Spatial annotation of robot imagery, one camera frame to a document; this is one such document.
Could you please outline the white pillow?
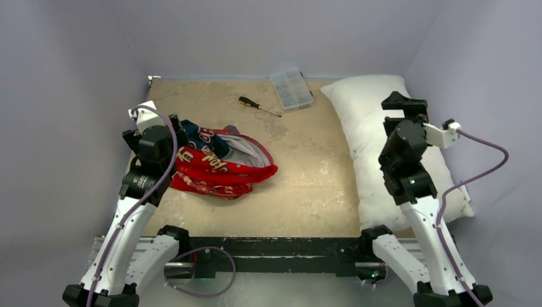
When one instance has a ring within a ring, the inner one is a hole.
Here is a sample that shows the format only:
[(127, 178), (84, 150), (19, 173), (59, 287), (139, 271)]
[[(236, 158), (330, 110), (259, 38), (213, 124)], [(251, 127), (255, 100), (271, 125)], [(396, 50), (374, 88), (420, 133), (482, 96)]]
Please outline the white pillow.
[(399, 75), (362, 75), (322, 86), (344, 132), (357, 183), (360, 228), (384, 224), (393, 232), (409, 228), (406, 217), (389, 195), (378, 157), (387, 140), (384, 118), (400, 117), (402, 111), (384, 111), (382, 101), (397, 91), (408, 97)]

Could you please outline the red patterned pillowcase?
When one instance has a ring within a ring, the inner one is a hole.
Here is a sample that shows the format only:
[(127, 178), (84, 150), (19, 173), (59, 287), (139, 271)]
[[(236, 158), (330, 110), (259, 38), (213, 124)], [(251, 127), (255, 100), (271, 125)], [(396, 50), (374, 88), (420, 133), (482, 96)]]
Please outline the red patterned pillowcase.
[(209, 129), (189, 120), (181, 125), (188, 144), (176, 154), (171, 188), (234, 200), (277, 173), (268, 150), (233, 125)]

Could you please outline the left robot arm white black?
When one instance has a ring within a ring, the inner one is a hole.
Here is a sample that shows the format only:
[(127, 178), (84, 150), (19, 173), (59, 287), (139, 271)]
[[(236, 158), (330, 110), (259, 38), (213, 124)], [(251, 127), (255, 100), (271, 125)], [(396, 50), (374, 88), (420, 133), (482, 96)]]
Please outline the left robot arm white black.
[(159, 234), (159, 246), (147, 249), (142, 260), (132, 261), (141, 232), (155, 213), (175, 174), (176, 153), (188, 139), (182, 124), (171, 117), (164, 124), (123, 132), (135, 152), (122, 180), (110, 229), (89, 269), (78, 284), (67, 285), (62, 300), (68, 306), (138, 306), (139, 294), (151, 275), (170, 256), (181, 262), (190, 255), (183, 240), (186, 230), (168, 226)]

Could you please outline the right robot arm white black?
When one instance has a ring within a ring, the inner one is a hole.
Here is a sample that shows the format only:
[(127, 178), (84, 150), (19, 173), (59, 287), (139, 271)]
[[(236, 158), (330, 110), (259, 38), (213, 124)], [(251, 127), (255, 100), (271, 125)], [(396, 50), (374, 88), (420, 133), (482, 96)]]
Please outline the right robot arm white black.
[(490, 288), (479, 284), (466, 265), (444, 223), (445, 203), (422, 156), (430, 146), (448, 148), (460, 137), (453, 119), (441, 128), (429, 123), (425, 100), (397, 91), (381, 103), (384, 110), (400, 110), (401, 118), (384, 119), (387, 140), (378, 157), (384, 186), (414, 231), (423, 255), (420, 262), (384, 225), (361, 233), (360, 255), (379, 258), (391, 268), (413, 295), (416, 306), (485, 306), (492, 301)]

